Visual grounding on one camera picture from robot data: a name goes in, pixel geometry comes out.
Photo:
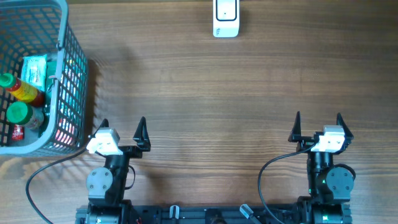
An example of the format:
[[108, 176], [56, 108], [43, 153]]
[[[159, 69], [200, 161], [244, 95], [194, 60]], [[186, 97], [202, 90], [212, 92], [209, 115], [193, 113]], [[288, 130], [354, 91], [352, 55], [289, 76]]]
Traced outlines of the red chili sauce bottle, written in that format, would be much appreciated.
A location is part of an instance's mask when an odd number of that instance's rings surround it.
[[42, 91], [10, 73], [1, 74], [1, 86], [19, 101], [31, 106], [41, 107], [45, 103], [45, 95]]

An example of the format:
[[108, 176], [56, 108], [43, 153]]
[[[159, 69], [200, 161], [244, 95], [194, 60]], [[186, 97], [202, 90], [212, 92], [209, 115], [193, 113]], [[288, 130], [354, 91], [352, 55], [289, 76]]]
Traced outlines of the grey plastic mesh basket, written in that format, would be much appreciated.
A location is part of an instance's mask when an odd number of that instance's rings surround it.
[[12, 140], [14, 124], [6, 110], [16, 99], [1, 90], [1, 155], [61, 156], [84, 142], [88, 59], [68, 23], [66, 1], [1, 1], [1, 73], [21, 75], [24, 57], [47, 55], [57, 62], [44, 124], [25, 128], [24, 139]]

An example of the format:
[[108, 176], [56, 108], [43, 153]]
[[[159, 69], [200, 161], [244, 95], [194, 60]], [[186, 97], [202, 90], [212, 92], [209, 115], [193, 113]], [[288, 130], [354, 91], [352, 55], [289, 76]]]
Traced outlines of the green lid jar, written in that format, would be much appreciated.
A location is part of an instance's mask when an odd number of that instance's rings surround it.
[[11, 123], [29, 129], [39, 129], [44, 122], [44, 114], [40, 108], [35, 108], [21, 101], [17, 101], [8, 107], [6, 118]]

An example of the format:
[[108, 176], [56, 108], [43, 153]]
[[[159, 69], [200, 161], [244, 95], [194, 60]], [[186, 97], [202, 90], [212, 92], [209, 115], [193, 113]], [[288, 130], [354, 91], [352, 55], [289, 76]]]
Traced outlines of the green 3M glove package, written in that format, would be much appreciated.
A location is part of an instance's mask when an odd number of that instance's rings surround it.
[[50, 93], [53, 87], [53, 80], [56, 78], [57, 62], [49, 61], [47, 62], [47, 72], [45, 81], [45, 92]]

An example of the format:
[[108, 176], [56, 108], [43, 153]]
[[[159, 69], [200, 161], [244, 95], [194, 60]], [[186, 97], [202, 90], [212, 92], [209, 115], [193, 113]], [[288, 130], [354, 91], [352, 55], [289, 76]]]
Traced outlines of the light green wipes packet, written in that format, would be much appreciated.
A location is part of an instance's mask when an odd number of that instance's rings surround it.
[[24, 57], [21, 71], [21, 80], [45, 91], [45, 80], [47, 78], [47, 55], [35, 55]]

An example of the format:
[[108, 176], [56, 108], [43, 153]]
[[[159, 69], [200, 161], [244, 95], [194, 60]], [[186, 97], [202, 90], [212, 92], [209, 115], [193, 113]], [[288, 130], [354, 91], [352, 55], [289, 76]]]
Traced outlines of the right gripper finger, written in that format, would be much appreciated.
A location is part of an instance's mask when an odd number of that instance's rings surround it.
[[296, 113], [295, 121], [293, 128], [290, 132], [288, 142], [300, 142], [302, 140], [302, 132], [301, 132], [301, 115], [298, 111]]
[[344, 122], [344, 119], [343, 119], [341, 113], [338, 113], [336, 115], [336, 124], [340, 125], [343, 128], [343, 131], [345, 132], [344, 146], [349, 146], [352, 143], [352, 140], [354, 139], [354, 135], [349, 130], [346, 123]]

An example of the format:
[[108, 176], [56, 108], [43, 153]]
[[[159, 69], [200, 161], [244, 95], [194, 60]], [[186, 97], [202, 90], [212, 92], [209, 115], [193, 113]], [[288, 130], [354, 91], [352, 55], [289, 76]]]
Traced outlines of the small red box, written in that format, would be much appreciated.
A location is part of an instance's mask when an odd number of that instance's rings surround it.
[[24, 127], [18, 124], [14, 125], [12, 131], [12, 140], [13, 141], [21, 141], [24, 139]]

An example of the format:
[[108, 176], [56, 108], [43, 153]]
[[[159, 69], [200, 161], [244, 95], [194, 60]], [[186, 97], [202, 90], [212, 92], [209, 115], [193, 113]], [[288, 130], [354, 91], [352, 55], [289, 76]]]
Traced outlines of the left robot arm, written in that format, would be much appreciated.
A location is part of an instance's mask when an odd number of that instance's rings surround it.
[[151, 143], [147, 132], [146, 118], [142, 117], [133, 135], [134, 146], [119, 146], [120, 137], [104, 119], [101, 126], [90, 137], [86, 149], [91, 154], [105, 158], [104, 166], [93, 169], [86, 178], [89, 204], [82, 216], [82, 223], [142, 223], [130, 200], [124, 199], [127, 175], [133, 170], [129, 161], [142, 158], [149, 152]]

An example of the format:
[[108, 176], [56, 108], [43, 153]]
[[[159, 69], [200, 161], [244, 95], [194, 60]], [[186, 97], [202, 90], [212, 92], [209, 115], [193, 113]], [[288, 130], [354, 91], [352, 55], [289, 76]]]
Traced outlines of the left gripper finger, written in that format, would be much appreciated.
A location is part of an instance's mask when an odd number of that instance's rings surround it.
[[149, 134], [147, 131], [146, 118], [143, 116], [134, 133], [133, 140], [137, 143], [137, 147], [144, 151], [149, 152], [151, 149], [151, 143]]
[[109, 121], [107, 119], [102, 120], [101, 124], [96, 128], [96, 131], [89, 135], [89, 138], [94, 138], [96, 133], [101, 129], [101, 128], [108, 128], [109, 127]]

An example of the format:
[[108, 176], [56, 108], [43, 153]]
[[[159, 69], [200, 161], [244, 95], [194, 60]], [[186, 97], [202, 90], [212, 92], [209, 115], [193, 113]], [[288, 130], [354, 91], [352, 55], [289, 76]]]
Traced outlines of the white barcode scanner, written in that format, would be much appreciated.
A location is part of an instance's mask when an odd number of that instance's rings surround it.
[[240, 26], [239, 0], [213, 0], [213, 36], [234, 38]]

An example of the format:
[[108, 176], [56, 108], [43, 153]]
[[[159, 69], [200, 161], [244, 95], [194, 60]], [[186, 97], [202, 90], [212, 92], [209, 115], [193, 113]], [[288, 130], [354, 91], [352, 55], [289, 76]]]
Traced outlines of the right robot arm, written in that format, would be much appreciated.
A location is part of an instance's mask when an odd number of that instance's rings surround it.
[[313, 136], [302, 136], [300, 113], [288, 138], [297, 143], [297, 152], [307, 154], [308, 197], [300, 196], [295, 204], [297, 223], [350, 224], [353, 222], [348, 202], [356, 173], [346, 164], [335, 164], [333, 156], [341, 154], [354, 136], [337, 114], [336, 124], [325, 125]]

